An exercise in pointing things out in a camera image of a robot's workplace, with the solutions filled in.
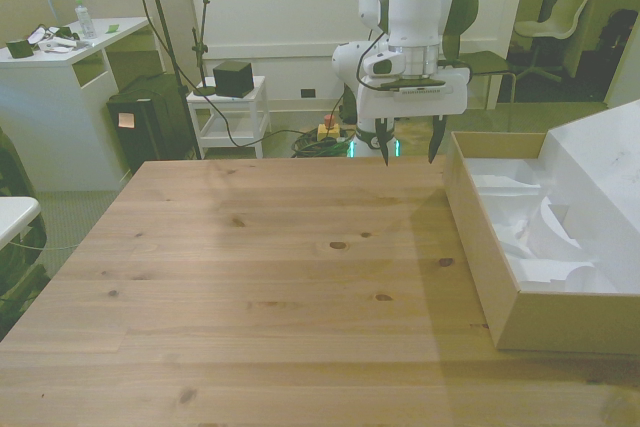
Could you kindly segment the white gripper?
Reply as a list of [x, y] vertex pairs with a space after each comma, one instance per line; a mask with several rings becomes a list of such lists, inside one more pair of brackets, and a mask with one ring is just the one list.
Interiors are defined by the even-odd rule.
[[466, 67], [440, 69], [433, 79], [442, 86], [409, 87], [399, 91], [378, 91], [360, 85], [357, 94], [359, 119], [375, 119], [375, 133], [381, 155], [389, 165], [389, 144], [393, 141], [393, 120], [396, 117], [432, 117], [432, 136], [428, 160], [432, 163], [446, 132], [447, 115], [463, 113], [467, 108], [467, 83], [470, 71]]

